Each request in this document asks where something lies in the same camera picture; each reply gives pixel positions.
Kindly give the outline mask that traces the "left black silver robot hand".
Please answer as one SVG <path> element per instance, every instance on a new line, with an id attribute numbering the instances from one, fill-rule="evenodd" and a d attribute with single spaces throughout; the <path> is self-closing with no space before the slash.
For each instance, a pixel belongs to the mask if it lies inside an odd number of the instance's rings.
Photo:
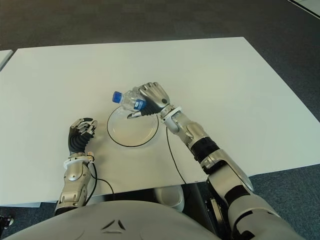
<path id="1" fill-rule="evenodd" d="M 68 150 L 70 155 L 85 153 L 89 141 L 94 137 L 98 121 L 90 117 L 77 119 L 69 128 Z"/>

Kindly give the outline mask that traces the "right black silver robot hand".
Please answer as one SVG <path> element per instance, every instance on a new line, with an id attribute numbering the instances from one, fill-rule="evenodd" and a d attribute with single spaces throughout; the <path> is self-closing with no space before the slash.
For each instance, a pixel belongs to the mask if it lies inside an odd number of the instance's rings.
<path id="1" fill-rule="evenodd" d="M 143 109 L 130 113 L 127 119 L 158 114 L 170 104 L 168 94 L 158 82 L 148 82 L 133 88 L 133 90 L 144 98 L 146 105 Z"/>

